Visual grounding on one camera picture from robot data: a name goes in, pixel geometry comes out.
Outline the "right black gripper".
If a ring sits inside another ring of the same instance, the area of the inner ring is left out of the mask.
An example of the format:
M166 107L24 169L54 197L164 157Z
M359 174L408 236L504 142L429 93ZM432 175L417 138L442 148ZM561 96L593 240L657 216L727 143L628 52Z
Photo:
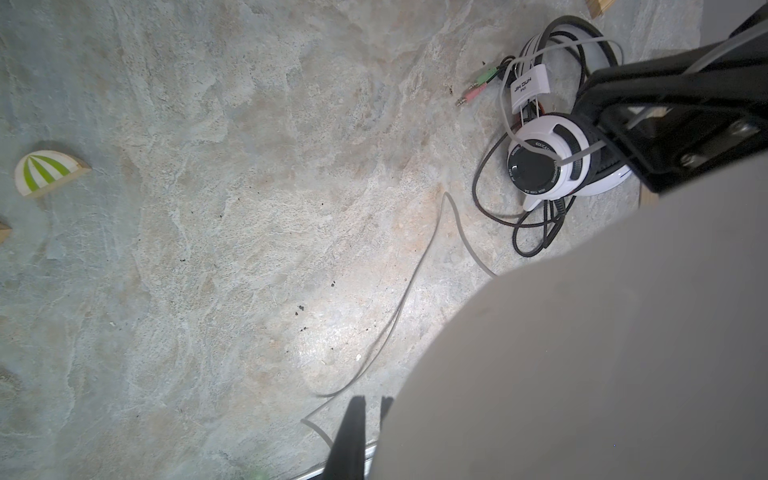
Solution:
M598 71L573 113L657 194L766 152L766 7L721 42Z

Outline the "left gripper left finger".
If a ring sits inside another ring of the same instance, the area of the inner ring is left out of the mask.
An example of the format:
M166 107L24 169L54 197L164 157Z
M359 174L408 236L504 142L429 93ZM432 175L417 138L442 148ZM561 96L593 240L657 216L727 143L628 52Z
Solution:
M363 480L366 450L366 400L354 396L331 447L323 480Z

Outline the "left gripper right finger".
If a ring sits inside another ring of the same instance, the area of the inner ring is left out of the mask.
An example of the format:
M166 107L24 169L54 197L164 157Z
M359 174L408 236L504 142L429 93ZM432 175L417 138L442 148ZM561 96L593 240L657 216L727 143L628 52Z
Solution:
M384 424L384 421L394 404L395 398L392 396L382 396L381 402L380 402L380 410L379 410L379 426L382 426Z

